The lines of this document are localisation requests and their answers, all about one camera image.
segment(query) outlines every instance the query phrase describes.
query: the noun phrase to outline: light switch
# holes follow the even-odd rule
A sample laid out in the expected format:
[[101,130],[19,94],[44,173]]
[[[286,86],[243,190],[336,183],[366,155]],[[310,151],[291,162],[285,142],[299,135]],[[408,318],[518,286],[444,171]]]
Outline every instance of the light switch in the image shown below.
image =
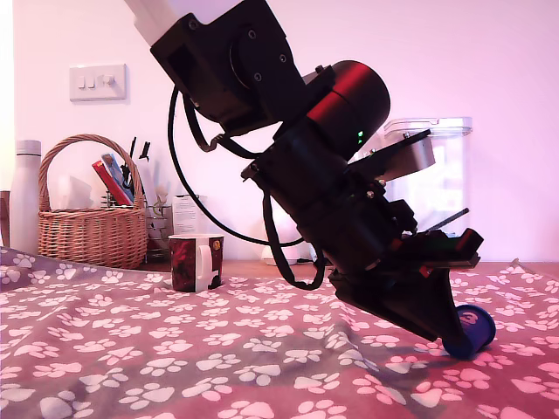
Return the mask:
[[71,67],[70,100],[122,100],[127,97],[125,64]]

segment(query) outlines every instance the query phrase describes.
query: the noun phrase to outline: red book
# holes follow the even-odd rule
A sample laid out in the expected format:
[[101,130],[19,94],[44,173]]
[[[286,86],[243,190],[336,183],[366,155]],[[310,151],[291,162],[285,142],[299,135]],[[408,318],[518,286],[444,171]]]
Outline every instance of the red book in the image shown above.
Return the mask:
[[107,172],[103,161],[96,161],[92,166],[97,172],[97,175],[99,175],[103,183],[107,186],[108,191],[113,194],[116,203],[119,205],[132,205],[130,198],[126,196],[121,187],[116,184],[114,178]]

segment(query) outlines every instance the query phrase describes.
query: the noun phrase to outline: white bottle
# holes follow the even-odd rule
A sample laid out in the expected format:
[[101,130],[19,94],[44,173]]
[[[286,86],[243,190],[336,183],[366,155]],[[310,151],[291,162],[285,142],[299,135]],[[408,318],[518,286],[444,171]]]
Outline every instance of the white bottle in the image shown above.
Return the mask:
[[10,247],[38,252],[38,170],[41,141],[16,143],[16,171],[10,191]]

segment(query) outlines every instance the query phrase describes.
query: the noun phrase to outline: container lid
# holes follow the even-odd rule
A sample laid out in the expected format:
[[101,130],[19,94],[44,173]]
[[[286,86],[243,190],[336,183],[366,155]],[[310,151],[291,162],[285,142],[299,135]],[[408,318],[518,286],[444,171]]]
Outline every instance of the container lid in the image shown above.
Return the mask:
[[431,130],[431,137],[456,137],[468,135],[472,132],[472,118],[461,116],[456,118],[402,118],[391,120],[384,125],[384,135],[405,133],[416,134],[425,129]]
[[41,141],[16,141],[16,155],[41,155]]

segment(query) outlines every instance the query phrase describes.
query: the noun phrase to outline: book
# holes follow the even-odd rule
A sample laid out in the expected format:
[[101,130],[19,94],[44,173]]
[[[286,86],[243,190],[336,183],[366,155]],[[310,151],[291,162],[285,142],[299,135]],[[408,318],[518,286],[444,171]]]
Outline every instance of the book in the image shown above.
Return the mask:
[[105,186],[107,186],[108,191],[113,194],[116,203],[118,203],[119,205],[132,205],[132,201],[130,200],[130,198],[128,198],[122,188],[116,183],[114,178],[107,172],[103,161],[96,161],[94,164],[92,164],[92,166],[103,183],[105,183]]
[[101,160],[105,162],[105,166],[107,170],[110,172],[111,176],[113,177],[114,181],[117,185],[122,189],[122,191],[126,194],[130,201],[134,200],[134,193],[132,190],[127,189],[124,187],[124,175],[122,174],[121,168],[116,163],[116,159],[114,158],[113,153],[107,153],[101,156]]

